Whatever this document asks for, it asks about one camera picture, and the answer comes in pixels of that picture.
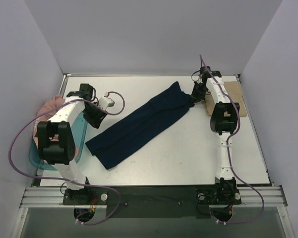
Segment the navy blue t-shirt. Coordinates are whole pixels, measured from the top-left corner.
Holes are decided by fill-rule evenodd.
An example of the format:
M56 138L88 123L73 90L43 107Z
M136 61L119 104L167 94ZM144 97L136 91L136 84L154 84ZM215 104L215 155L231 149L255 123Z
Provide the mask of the navy blue t-shirt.
M85 143L107 170L133 155L180 120L194 103L178 82Z

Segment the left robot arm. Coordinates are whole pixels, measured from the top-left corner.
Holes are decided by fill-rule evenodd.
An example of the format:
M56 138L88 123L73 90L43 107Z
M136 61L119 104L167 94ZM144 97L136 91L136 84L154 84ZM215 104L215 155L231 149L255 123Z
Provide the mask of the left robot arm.
M66 179L65 197L80 204L91 201L92 191L86 186L87 177L75 161L76 145L72 125L76 118L83 118L94 128L99 128L106 117L105 110L115 102L105 95L96 99L96 90L89 84L81 84L78 91L70 91L65 97L63 107L47 121L37 125L39 157L53 166Z

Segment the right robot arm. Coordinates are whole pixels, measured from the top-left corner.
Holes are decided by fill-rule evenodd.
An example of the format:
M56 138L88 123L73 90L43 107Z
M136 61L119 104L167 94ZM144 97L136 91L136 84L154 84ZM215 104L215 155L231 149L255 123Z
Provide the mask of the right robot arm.
M237 188L232 172L230 147L231 135L238 126L239 104L230 100L219 71L211 71L209 66L201 66L197 73L199 79L194 81L191 101L194 104L206 102L207 95L211 96L214 101L210 128L217 136L218 156L215 184L206 191L199 191L198 199L208 204L232 204Z

